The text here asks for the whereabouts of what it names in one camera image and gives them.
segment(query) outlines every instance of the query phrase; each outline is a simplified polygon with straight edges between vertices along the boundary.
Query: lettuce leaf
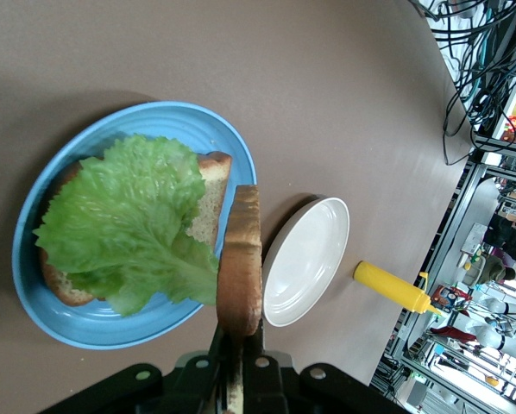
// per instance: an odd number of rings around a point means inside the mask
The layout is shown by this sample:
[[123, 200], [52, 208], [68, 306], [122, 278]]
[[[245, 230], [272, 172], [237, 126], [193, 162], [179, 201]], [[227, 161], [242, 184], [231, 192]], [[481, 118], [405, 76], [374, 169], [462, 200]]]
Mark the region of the lettuce leaf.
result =
[[163, 292], [215, 304], [218, 261], [186, 234], [205, 183], [197, 155], [176, 140], [134, 135], [80, 161], [34, 231], [48, 263], [123, 316]]

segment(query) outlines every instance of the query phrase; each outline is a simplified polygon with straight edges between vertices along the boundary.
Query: white plate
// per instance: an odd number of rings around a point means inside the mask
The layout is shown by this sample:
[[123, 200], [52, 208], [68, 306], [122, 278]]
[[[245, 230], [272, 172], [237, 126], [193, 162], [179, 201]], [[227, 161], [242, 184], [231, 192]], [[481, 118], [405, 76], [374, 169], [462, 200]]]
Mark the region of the white plate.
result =
[[340, 198], [313, 201], [292, 216], [264, 260], [264, 316], [273, 326], [299, 320], [324, 294], [343, 258], [350, 228]]

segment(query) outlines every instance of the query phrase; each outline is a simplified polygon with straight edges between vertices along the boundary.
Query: mustard bottle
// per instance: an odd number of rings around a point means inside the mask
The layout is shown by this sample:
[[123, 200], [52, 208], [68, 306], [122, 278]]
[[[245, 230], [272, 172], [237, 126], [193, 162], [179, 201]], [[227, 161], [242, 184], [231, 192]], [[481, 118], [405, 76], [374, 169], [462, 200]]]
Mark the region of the mustard bottle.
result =
[[[424, 278], [428, 276], [427, 273], [423, 272], [419, 275]], [[354, 280], [411, 312], [425, 313], [430, 311], [442, 315], [437, 308], [432, 306], [431, 297], [424, 291], [366, 261], [361, 261], [358, 264], [354, 271]]]

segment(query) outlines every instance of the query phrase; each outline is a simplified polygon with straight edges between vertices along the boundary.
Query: bread slice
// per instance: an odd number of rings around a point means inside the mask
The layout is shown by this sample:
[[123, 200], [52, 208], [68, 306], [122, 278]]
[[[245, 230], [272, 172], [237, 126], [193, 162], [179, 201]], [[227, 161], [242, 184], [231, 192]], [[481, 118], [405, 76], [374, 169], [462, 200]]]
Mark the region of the bread slice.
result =
[[260, 200], [256, 185], [239, 185], [217, 276], [217, 321], [235, 342], [256, 332], [261, 319]]
[[198, 216], [193, 219], [187, 234], [212, 248], [216, 246], [231, 161], [230, 155], [219, 151], [198, 156], [198, 169], [205, 180], [206, 192], [198, 201]]
[[[199, 214], [193, 220], [187, 234], [200, 242], [207, 243], [212, 248], [216, 245], [219, 217], [230, 176], [231, 161], [230, 155], [221, 152], [198, 156], [198, 168], [205, 180], [206, 190], [205, 195], [198, 202]], [[58, 194], [60, 188], [73, 179], [80, 169], [79, 162], [67, 167], [55, 184], [51, 185], [51, 197]], [[94, 299], [90, 293], [74, 289], [72, 282], [67, 278], [67, 273], [47, 264], [47, 252], [42, 248], [40, 248], [40, 265], [47, 286], [62, 303], [68, 306], [81, 306]]]

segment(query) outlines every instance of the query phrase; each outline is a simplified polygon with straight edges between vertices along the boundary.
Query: brown table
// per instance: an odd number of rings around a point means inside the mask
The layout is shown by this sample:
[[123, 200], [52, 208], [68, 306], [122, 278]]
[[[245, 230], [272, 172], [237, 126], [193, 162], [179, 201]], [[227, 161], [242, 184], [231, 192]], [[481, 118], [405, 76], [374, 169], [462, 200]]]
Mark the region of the brown table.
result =
[[[165, 373], [207, 348], [202, 309], [161, 338], [115, 351], [57, 342], [16, 296], [16, 217], [46, 162], [114, 110], [152, 100], [225, 116], [254, 156], [263, 240], [309, 194], [349, 206], [349, 244], [318, 304], [266, 345], [368, 383], [400, 313], [354, 283], [359, 260], [415, 279], [463, 163], [444, 164], [454, 88], [430, 30], [405, 1], [0, 1], [0, 412], [38, 411], [137, 361]], [[468, 129], [449, 157], [469, 150]]]

